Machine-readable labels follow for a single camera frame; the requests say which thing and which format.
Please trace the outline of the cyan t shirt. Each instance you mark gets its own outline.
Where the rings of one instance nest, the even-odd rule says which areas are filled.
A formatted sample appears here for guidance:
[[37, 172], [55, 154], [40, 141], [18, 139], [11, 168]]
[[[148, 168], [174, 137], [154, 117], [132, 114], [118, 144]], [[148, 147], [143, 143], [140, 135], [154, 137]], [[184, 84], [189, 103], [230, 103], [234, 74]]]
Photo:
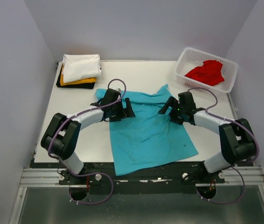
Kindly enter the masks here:
[[158, 113], [171, 96], [167, 84], [154, 94], [128, 91], [123, 99], [130, 100], [135, 117], [110, 122], [108, 134], [97, 130], [110, 140], [117, 176], [198, 155], [185, 127]]

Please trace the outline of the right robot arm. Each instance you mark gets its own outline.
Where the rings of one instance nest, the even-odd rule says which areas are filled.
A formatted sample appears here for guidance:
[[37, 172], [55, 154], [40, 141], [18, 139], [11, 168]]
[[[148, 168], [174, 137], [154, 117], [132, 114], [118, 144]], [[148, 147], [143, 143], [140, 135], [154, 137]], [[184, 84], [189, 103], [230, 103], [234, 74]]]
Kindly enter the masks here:
[[178, 99], [169, 97], [158, 114], [165, 114], [168, 108], [171, 108], [170, 121], [200, 126], [220, 137], [220, 152], [199, 164], [196, 173], [201, 182], [207, 183], [214, 178], [215, 172], [257, 155], [255, 137], [246, 119], [225, 119], [205, 108], [198, 108], [189, 91], [178, 94]]

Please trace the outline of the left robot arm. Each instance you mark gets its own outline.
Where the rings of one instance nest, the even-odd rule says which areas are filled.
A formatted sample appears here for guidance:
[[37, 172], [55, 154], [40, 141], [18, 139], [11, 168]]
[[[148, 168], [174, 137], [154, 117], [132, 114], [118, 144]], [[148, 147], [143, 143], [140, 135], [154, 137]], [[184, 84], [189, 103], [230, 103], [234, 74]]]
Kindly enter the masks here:
[[118, 90], [108, 88], [103, 98], [81, 112], [73, 115], [56, 113], [50, 121], [42, 139], [41, 147], [49, 157], [58, 159], [70, 171], [70, 179], [75, 184], [85, 181], [84, 163], [75, 153], [78, 136], [84, 128], [102, 121], [117, 122], [134, 118], [129, 98]]

